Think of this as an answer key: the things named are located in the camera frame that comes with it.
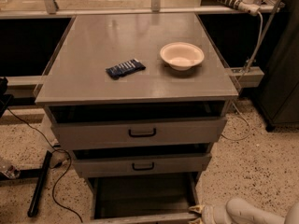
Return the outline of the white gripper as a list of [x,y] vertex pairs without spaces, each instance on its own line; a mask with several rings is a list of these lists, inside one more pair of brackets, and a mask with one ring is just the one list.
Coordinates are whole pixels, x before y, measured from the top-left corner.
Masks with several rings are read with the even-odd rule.
[[234,224],[224,205],[197,204],[188,208],[190,212],[202,213],[202,218],[191,220],[188,224]]

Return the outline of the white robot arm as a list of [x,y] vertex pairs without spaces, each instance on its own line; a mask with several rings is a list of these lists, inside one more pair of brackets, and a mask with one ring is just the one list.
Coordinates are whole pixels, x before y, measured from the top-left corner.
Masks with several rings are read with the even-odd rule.
[[295,203],[285,217],[264,211],[237,197],[224,205],[198,204],[189,210],[199,215],[189,224],[299,224],[299,203]]

